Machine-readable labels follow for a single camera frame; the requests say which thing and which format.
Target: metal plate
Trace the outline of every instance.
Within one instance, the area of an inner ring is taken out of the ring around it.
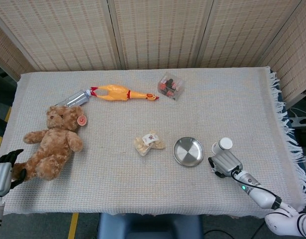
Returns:
[[[174,157],[183,166],[196,166],[204,158],[204,149],[198,140],[191,137],[183,137],[174,145]]]

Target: sticker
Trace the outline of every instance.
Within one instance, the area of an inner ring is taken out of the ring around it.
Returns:
[[[158,141],[158,136],[156,134],[153,134],[153,133],[150,133],[150,134],[147,134],[145,135],[144,137],[142,137],[143,141],[144,141],[144,144],[146,144],[147,146],[152,143],[152,142],[155,142],[155,141]]]
[[[87,123],[87,117],[86,116],[79,116],[78,117],[78,125],[85,126]]]

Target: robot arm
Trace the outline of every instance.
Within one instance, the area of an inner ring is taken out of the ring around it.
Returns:
[[[218,177],[232,177],[259,207],[274,209],[265,216],[265,222],[273,233],[306,238],[306,214],[299,214],[276,194],[265,189],[251,174],[242,170],[242,163],[230,150],[222,150],[208,160]]]
[[[11,181],[12,168],[21,152],[23,152],[23,149],[18,149],[0,158],[0,227],[4,210],[4,201],[2,201],[2,197],[5,196],[10,189],[21,184],[26,177],[26,170],[23,169],[20,173],[20,179],[13,182]]]

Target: yellow rubber chicken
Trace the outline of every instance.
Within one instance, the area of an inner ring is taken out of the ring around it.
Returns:
[[[107,90],[108,95],[98,96],[94,92],[97,89]],[[154,94],[145,94],[141,92],[131,91],[128,88],[119,85],[91,87],[91,95],[107,101],[127,101],[128,99],[147,99],[149,101],[154,101],[159,99],[159,97]]]

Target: white cap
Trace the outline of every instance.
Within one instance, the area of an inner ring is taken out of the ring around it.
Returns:
[[[232,140],[228,137],[223,137],[219,141],[219,146],[222,149],[231,149],[232,148]]]
[[[86,90],[85,92],[88,94],[88,96],[91,96],[91,91],[90,90]]]

